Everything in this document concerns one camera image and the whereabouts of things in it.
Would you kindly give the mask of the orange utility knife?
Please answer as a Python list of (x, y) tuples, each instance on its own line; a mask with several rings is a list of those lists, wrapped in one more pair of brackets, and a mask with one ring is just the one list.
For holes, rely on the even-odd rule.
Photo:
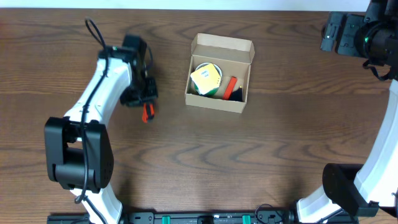
[(155, 116), (155, 110), (153, 103), (144, 103), (143, 114), (142, 114), (143, 122), (148, 123), (152, 121), (154, 119), (154, 116)]

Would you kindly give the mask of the cardboard box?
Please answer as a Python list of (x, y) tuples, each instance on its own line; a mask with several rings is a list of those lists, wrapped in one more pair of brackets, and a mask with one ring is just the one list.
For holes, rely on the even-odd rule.
[[(251, 40), (198, 33), (192, 41), (188, 74), (203, 63), (212, 63), (221, 70), (221, 83), (211, 96), (199, 95), (190, 77), (185, 87), (185, 103), (190, 106), (214, 110), (242, 113), (247, 103), (251, 65), (255, 55)], [(238, 80), (236, 91), (243, 88), (243, 102), (223, 100), (223, 95), (231, 77)]]

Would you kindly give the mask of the black gold correction tape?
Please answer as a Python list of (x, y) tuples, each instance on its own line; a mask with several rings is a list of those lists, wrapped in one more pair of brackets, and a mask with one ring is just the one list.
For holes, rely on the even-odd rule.
[(236, 91), (233, 91), (229, 97), (230, 101), (243, 102), (243, 88), (240, 86)]

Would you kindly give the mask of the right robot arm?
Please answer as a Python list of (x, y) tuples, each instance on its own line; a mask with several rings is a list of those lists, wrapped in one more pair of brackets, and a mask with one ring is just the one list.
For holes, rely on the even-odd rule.
[(359, 215), (354, 198), (397, 213), (397, 65), (386, 77), (371, 76), (375, 57), (329, 57), (302, 48), (308, 67), (302, 94), (290, 103), (303, 122), (304, 140), (284, 155), (292, 161), (325, 164), (323, 185), (297, 202), (301, 222), (324, 222), (345, 210)]

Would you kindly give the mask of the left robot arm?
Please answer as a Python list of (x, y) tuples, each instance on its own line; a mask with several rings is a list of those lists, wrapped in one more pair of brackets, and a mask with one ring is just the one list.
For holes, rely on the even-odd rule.
[(118, 103), (141, 107), (144, 122), (154, 118), (158, 92), (154, 78), (147, 74), (145, 56), (149, 52), (147, 43), (131, 34), (120, 47), (105, 45), (80, 99), (63, 117), (47, 120), (48, 177), (75, 195), (87, 211), (84, 215), (50, 215), (48, 223), (129, 223), (129, 214), (110, 184), (114, 156), (107, 126)]

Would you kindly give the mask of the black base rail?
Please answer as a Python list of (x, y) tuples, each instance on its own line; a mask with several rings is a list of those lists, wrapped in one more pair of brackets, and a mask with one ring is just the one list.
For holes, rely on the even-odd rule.
[[(89, 215), (50, 215), (47, 223), (93, 223)], [(206, 212), (206, 213), (153, 213), (133, 212), (123, 214), (119, 223), (124, 224), (260, 224), (260, 223), (327, 223), (358, 224), (358, 217), (352, 217), (343, 210), (315, 222), (300, 222), (294, 209), (276, 210), (271, 206), (259, 206), (255, 212)]]

